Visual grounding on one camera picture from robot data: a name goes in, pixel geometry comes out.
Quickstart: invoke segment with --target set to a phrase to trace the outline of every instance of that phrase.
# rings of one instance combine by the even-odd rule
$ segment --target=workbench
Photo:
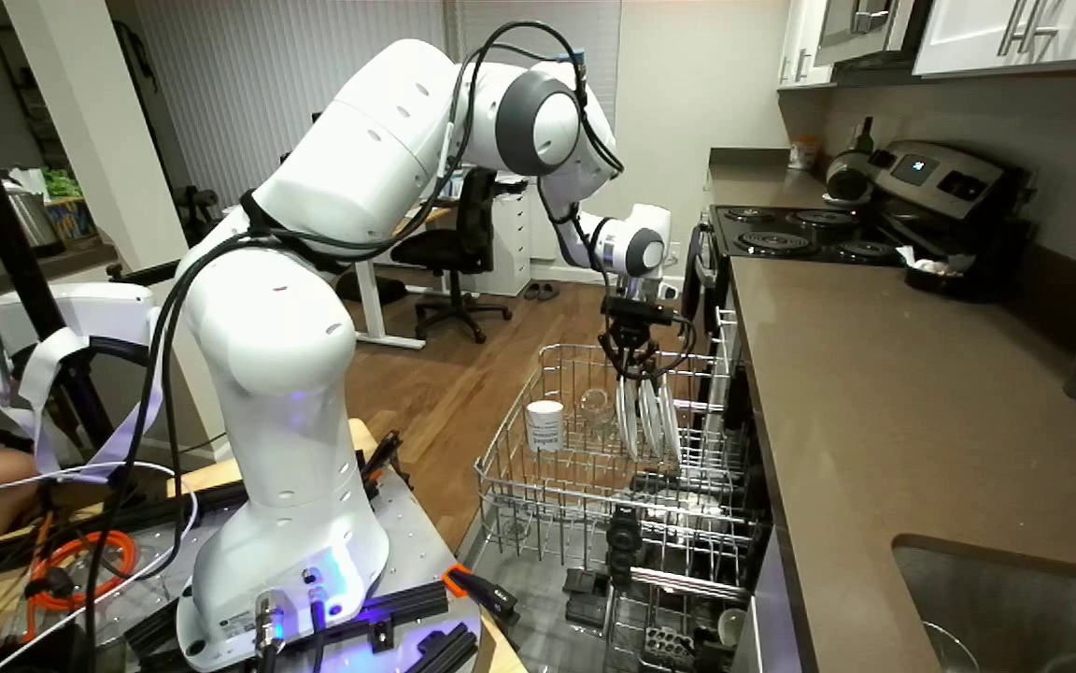
[[[351,418],[351,437],[355,437],[359,453],[370,453],[376,445],[359,418]],[[208,465],[203,473],[182,476],[188,493],[205,493],[205,489],[233,485],[233,484],[239,484],[236,461],[222,461],[222,465]],[[390,552],[390,569],[380,571],[380,585],[372,595],[393,595],[405,587],[441,581],[441,571],[451,569],[454,557],[441,542],[438,526],[430,523],[430,515],[421,511],[421,504],[416,501],[406,484],[390,468],[390,473],[380,473],[376,489],[380,493],[372,496],[372,511],[380,515],[380,523],[390,531],[393,552]],[[154,590],[162,597],[179,595],[179,587],[188,585],[188,575],[194,569],[194,552],[203,551],[205,540],[208,540],[208,531],[188,535],[182,552],[157,581],[133,585],[118,597],[124,601],[128,597],[148,601]],[[19,581],[22,581],[22,569],[0,571],[0,633],[10,630],[10,616],[19,609],[19,597],[22,597]],[[108,630],[114,622],[113,606],[118,597],[104,601],[101,630]],[[367,640],[329,645],[325,647],[325,668],[334,668],[337,662],[344,662],[344,668],[347,666],[355,666],[355,668],[406,668],[420,660],[420,640],[427,633],[434,633],[434,630],[447,633],[461,622],[478,635],[478,660],[476,660],[476,666],[463,666],[463,668],[505,668],[505,673],[524,668],[514,662],[513,647],[500,640],[500,633],[482,626],[478,606],[468,597],[451,597],[451,609],[441,616],[427,616],[427,622],[395,630],[395,647],[386,653],[370,653]]]

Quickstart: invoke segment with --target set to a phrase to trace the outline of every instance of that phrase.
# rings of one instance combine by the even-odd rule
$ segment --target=dishwasher
[[[615,417],[598,344],[544,344],[476,461],[463,562],[519,597],[527,668],[730,668],[769,523],[746,510],[750,440],[720,423],[730,352],[659,352],[670,437]],[[530,450],[527,407],[563,407],[562,450]]]

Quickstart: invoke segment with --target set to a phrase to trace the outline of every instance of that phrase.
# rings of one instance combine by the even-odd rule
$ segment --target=wire rack
[[[639,551],[619,571],[626,590],[610,590],[605,640],[619,660],[605,668],[672,645],[672,626],[682,630],[692,612],[743,606],[766,540],[766,523],[743,515],[746,445],[718,423],[726,356],[661,352],[659,369],[659,383],[619,387],[598,344],[537,349],[535,374],[476,465],[482,515],[471,562],[524,597],[549,601],[544,612],[562,612],[569,569],[615,575],[615,523],[631,515]],[[562,450],[530,450],[535,399],[563,407]],[[530,630],[555,640],[544,650],[576,650],[571,635]]]

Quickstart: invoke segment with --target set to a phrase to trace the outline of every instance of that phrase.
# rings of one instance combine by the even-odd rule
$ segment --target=desk
[[[355,437],[359,453],[372,450],[372,437],[370,437],[370,430],[359,418],[351,423],[351,437]],[[239,478],[236,461],[223,461],[223,465],[212,465],[212,468],[203,468],[203,473],[188,476],[182,485],[188,489],[212,489],[212,485],[228,485],[236,478]],[[430,515],[421,511],[416,493],[393,473],[380,478],[380,496],[372,501],[372,511],[380,515],[380,523],[386,523],[386,531],[393,540],[393,557],[390,557],[390,569],[386,569],[376,590],[398,590],[398,587],[416,587],[416,585],[438,581],[451,566],[451,552],[441,542],[441,535],[434,531]],[[203,542],[188,540],[188,546],[174,557],[174,566],[164,575],[148,581],[148,585],[179,587],[182,575],[194,566],[194,546],[203,546]],[[19,571],[0,571],[0,633],[9,630],[9,622],[10,622],[15,606],[19,606],[19,585],[15,585]],[[148,585],[128,587],[124,597],[154,595]],[[454,622],[463,622],[471,633],[478,633],[478,606],[463,601],[463,597],[461,601],[451,597],[447,612],[430,616],[430,622],[416,622],[416,630],[398,630],[395,650],[390,650],[380,660],[372,660],[367,650],[367,640],[334,645],[325,653],[329,660],[344,660],[344,666],[359,662],[359,668],[405,668],[406,662],[420,660],[416,645],[430,630],[451,630]],[[513,647],[505,640],[498,640],[498,633],[482,635],[482,653],[491,653],[491,668],[498,668],[498,662],[514,660]]]
[[[451,210],[430,210],[427,230],[438,220],[447,220]],[[380,287],[372,263],[355,263],[355,286],[359,286],[359,307],[362,307],[362,334],[359,344],[386,344],[386,349],[427,349],[427,339],[416,336],[393,336],[386,329],[386,309],[380,309]]]

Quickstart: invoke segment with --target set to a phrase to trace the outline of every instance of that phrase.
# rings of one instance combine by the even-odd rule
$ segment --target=wire
[[[164,465],[133,461],[133,468],[173,476]],[[194,523],[198,523],[198,493],[190,489],[190,515],[188,515],[182,531],[174,535],[174,542],[188,540],[188,535],[194,531]],[[162,562],[148,562],[141,571],[128,575],[128,581],[114,585],[113,590],[101,590],[101,595],[92,597],[92,606],[104,601],[104,597],[114,597],[114,595],[124,595],[131,585],[147,581],[148,569],[157,569]],[[52,633],[61,633],[65,626],[71,626],[71,622],[83,616],[83,612],[92,612],[88,601],[78,606],[73,612],[61,616],[61,622],[52,622],[52,626],[47,626],[43,633],[36,633],[33,640],[26,640],[19,650],[10,650],[10,653],[0,662],[0,668],[9,668],[15,660],[22,660],[26,650],[33,650],[42,640],[47,640]]]
[[[68,468],[68,473],[47,473],[47,476],[30,476],[30,478],[15,478],[15,484],[0,484],[0,489],[19,489],[19,485],[33,485],[33,484],[92,484],[92,478],[83,478],[83,473],[101,473],[101,468],[124,468],[124,465],[78,465],[78,468]]]
[[[530,54],[530,50],[519,50],[519,46],[492,46],[492,54],[514,54],[514,56],[527,56],[527,60],[544,60],[544,63],[571,63],[569,56],[542,56],[542,54]]]
[[[203,453],[203,450],[212,450],[218,440],[223,440],[228,435],[212,435],[205,440],[194,440],[194,445],[174,445],[174,440],[141,440],[141,450],[179,450],[179,453]]]
[[[243,251],[243,246],[269,246],[273,241],[255,241],[255,237],[233,237],[233,241],[223,241],[223,242],[218,242],[212,251],[205,251],[203,257],[194,257],[174,282],[173,282],[173,287],[167,287],[167,299],[164,299],[164,307],[162,307],[162,316],[157,316],[157,329],[154,329],[154,349],[148,349],[148,367],[147,367],[147,383],[141,383],[141,397],[137,397],[137,410],[133,410],[133,435],[131,435],[131,445],[128,445],[128,461],[124,461],[124,468],[113,476],[113,493],[108,493],[108,501],[104,501],[104,515],[101,515],[101,531],[113,531],[114,526],[114,515],[118,515],[118,501],[124,501],[124,485],[128,485],[128,478],[131,478],[131,468],[133,468],[133,458],[137,458],[137,445],[141,445],[141,423],[147,423],[147,417],[148,417],[148,399],[154,399],[154,387],[157,387],[157,374],[162,374],[162,367],[167,369],[167,352],[173,352],[173,334],[174,334],[174,316],[179,316],[179,307],[188,303],[188,297],[190,297],[190,286],[198,282],[198,272],[208,266],[208,263],[218,263],[218,257],[223,257],[223,253],[233,253],[233,251]],[[104,535],[96,540],[96,546],[92,546],[92,552],[88,552],[88,587],[96,587],[96,569],[101,569],[101,552],[104,552]],[[85,653],[92,660],[92,633],[96,626],[92,626],[92,609],[85,609]]]
[[[513,29],[542,29],[542,33],[549,33],[552,43],[562,43],[563,56],[537,56],[537,54],[527,54],[527,50],[514,50],[514,46],[498,46],[498,43],[500,43],[505,33],[513,33]],[[623,171],[619,156],[600,142],[600,136],[598,136],[595,124],[586,119],[586,101],[590,101],[590,94],[586,94],[581,56],[571,50],[571,43],[569,43],[562,29],[544,26],[544,24],[505,24],[500,29],[492,29],[492,33],[486,38],[482,50],[471,54],[468,104],[463,104],[463,124],[461,124],[461,147],[454,147],[454,152],[441,165],[441,171],[438,171],[438,181],[434,181],[434,192],[421,200],[421,205],[416,210],[416,217],[412,217],[393,241],[386,241],[386,242],[344,242],[344,241],[334,241],[334,237],[316,237],[316,233],[280,233],[280,237],[283,237],[283,241],[294,241],[294,242],[314,242],[314,246],[344,246],[344,251],[329,251],[329,257],[337,257],[337,263],[367,263],[367,257],[376,257],[376,253],[393,251],[398,241],[416,237],[416,233],[427,223],[438,195],[447,187],[447,181],[454,177],[454,170],[461,170],[461,162],[463,162],[463,152],[468,152],[468,147],[471,147],[478,71],[482,71],[486,56],[491,56],[492,50],[500,50],[500,54],[519,54],[519,56],[530,56],[530,60],[563,60],[563,63],[571,63],[571,75],[576,75],[576,98],[571,98],[571,101],[576,101],[578,129],[581,129],[586,142],[598,151],[598,156],[600,156],[614,171]],[[468,71],[468,60],[461,63],[461,75],[454,75],[454,89],[451,89],[451,104],[447,104],[447,124],[454,124],[454,108],[461,108],[461,94],[463,94],[463,71]]]

